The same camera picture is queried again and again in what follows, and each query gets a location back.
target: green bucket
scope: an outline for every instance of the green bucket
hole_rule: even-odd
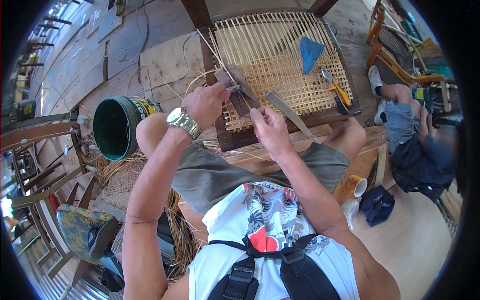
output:
[[[160,106],[146,98],[115,96],[103,99],[93,117],[93,136],[102,155],[111,161],[131,156],[137,150],[138,123]]]

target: black harness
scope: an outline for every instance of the black harness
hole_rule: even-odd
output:
[[[243,250],[248,257],[233,264],[230,274],[225,275],[214,287],[208,300],[253,300],[258,289],[258,280],[253,277],[255,258],[281,259],[280,278],[292,300],[323,299],[339,300],[340,297],[327,276],[317,264],[304,253],[305,247],[316,236],[309,234],[299,238],[291,247],[281,251],[259,252],[248,237],[244,245],[228,241],[213,240],[212,244],[224,244]]]

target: strap buckle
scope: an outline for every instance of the strap buckle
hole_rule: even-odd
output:
[[[305,258],[305,254],[301,249],[296,249],[293,252],[287,252],[287,253],[281,251],[280,253],[282,255],[282,260],[286,264],[293,264]]]
[[[230,270],[230,275],[228,278],[234,281],[251,283],[253,280],[254,271],[255,267],[252,268],[244,264],[235,263]]]

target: clear plastic bag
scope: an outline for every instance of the clear plastic bag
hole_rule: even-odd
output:
[[[347,219],[348,228],[353,231],[353,218],[359,212],[360,203],[356,199],[350,199],[342,204],[341,208]]]

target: metal blade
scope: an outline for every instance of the metal blade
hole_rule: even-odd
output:
[[[323,77],[328,81],[329,84],[331,84],[333,82],[333,76],[324,67],[321,66],[320,69],[322,70]]]
[[[267,93],[267,98],[272,102],[273,105],[275,105],[279,110],[281,110],[287,118],[289,118],[295,126],[297,126],[301,132],[306,134],[309,138],[311,138],[314,142],[317,142],[317,139],[313,136],[312,132],[307,128],[305,123],[300,119],[300,117],[297,115],[293,109],[288,106],[285,101],[274,91],[268,91]]]

